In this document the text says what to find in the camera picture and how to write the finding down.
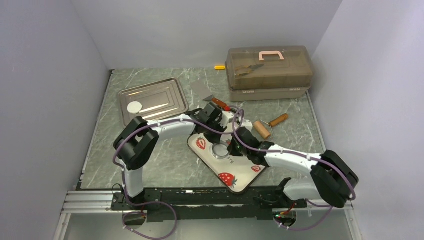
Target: strawberry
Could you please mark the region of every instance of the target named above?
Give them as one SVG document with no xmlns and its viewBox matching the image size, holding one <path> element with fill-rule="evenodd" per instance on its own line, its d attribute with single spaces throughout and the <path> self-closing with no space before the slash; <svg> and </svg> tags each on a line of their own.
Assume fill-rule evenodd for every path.
<svg viewBox="0 0 424 240">
<path fill-rule="evenodd" d="M 252 170 L 253 170 L 253 172 L 257 173 L 261 170 L 261 167 L 260 166 L 252 166 Z"/>
<path fill-rule="evenodd" d="M 236 176 L 233 176 L 231 173 L 223 172 L 220 173 L 218 176 L 228 187 L 234 188 L 234 186 L 236 185 Z"/>
<path fill-rule="evenodd" d="M 206 148 L 206 141 L 203 138 L 199 137 L 196 140 L 196 146 L 198 146 L 201 150 L 205 150 L 205 148 Z"/>
</svg>

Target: white wall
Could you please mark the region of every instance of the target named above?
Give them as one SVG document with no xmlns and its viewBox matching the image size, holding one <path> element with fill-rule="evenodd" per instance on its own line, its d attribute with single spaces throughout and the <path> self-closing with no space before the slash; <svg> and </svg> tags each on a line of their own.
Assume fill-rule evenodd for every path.
<svg viewBox="0 0 424 240">
<path fill-rule="evenodd" d="M 69 0 L 0 0 L 0 239 L 52 239 L 108 74 Z"/>
<path fill-rule="evenodd" d="M 328 149 L 359 177 L 364 239 L 424 239 L 424 6 L 344 0 L 313 62 Z"/>
<path fill-rule="evenodd" d="M 110 69 L 211 67 L 230 48 L 317 48 L 342 0 L 72 0 Z"/>
</svg>

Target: white lid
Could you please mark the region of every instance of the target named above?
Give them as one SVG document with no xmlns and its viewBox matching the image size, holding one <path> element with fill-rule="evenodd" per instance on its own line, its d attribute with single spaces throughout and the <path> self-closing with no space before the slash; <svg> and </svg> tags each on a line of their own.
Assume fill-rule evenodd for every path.
<svg viewBox="0 0 424 240">
<path fill-rule="evenodd" d="M 143 108 L 143 105 L 138 101 L 132 101 L 128 104 L 126 109 L 130 114 L 138 114 Z"/>
</svg>

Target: pink handle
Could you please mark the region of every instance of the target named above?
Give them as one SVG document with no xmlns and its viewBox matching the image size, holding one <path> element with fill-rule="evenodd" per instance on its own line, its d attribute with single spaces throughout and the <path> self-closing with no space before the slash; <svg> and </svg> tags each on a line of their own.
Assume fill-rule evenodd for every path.
<svg viewBox="0 0 424 240">
<path fill-rule="evenodd" d="M 280 60 L 284 60 L 283 54 L 280 51 L 261 51 L 259 53 L 259 61 L 264 61 L 263 55 L 274 55 L 277 54 Z"/>
</svg>

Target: marble table surface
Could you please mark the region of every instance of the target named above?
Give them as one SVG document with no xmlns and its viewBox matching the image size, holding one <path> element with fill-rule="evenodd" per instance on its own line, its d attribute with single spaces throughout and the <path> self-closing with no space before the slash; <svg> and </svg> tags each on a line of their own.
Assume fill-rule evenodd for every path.
<svg viewBox="0 0 424 240">
<path fill-rule="evenodd" d="M 189 109 L 203 108 L 203 101 L 192 90 L 190 83 L 201 80 L 213 95 L 229 103 L 227 75 L 225 70 L 213 68 L 140 68 L 114 70 L 105 94 L 97 127 L 83 169 L 82 189 L 107 189 L 122 183 L 121 170 L 112 163 L 116 137 L 121 133 L 117 94 L 121 90 L 177 78 L 184 90 Z M 323 146 L 308 97 L 235 102 L 245 110 L 245 118 L 252 122 L 266 122 L 287 113 L 288 120 L 274 128 L 272 142 L 293 150 L 322 153 Z M 262 139 L 256 131 L 253 135 Z M 144 166 L 143 183 L 147 188 L 224 187 L 224 184 L 187 146 L 187 136 L 158 142 L 149 162 Z M 284 168 L 266 169 L 252 186 L 276 186 L 284 178 L 302 178 L 296 172 Z"/>
</svg>

